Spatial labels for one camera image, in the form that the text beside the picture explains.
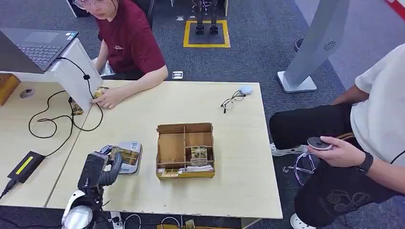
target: laptop keyboard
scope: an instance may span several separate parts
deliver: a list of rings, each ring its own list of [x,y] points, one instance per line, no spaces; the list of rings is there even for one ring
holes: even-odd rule
[[[53,61],[53,56],[55,56],[62,48],[61,46],[24,44],[17,44],[17,47],[37,65]]]

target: power adapter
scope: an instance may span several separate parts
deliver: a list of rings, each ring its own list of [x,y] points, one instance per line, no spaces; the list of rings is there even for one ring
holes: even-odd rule
[[[24,183],[44,159],[45,156],[30,151],[7,177]]]

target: person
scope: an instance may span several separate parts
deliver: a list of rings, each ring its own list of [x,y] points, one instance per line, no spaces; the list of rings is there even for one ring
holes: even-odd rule
[[[309,150],[321,159],[295,197],[294,228],[325,227],[361,206],[405,194],[404,60],[405,44],[359,75],[330,105],[270,118],[274,156]],[[322,136],[332,150],[305,146],[311,136]]]
[[[99,26],[102,42],[95,63],[99,73],[132,74],[136,80],[109,89],[92,103],[111,109],[167,78],[168,69],[146,15],[135,3],[131,0],[75,0],[74,3],[95,16]]]

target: cardboard box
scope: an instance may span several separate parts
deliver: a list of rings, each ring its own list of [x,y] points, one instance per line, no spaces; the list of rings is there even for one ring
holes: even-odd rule
[[[156,176],[159,179],[214,177],[215,156],[211,123],[159,125],[157,131],[159,139]],[[185,171],[187,167],[192,166],[191,148],[193,146],[206,146],[207,165],[211,165],[213,171]],[[171,171],[173,169],[182,171],[176,174],[175,171]]]
[[[14,92],[20,80],[10,73],[0,73],[0,106],[3,106]]]

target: white t-shirt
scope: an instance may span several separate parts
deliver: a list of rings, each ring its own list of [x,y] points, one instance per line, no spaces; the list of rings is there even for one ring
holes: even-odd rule
[[[405,44],[359,75],[355,83],[370,97],[352,108],[354,135],[365,151],[390,163],[405,150]],[[405,166],[405,154],[394,164]]]

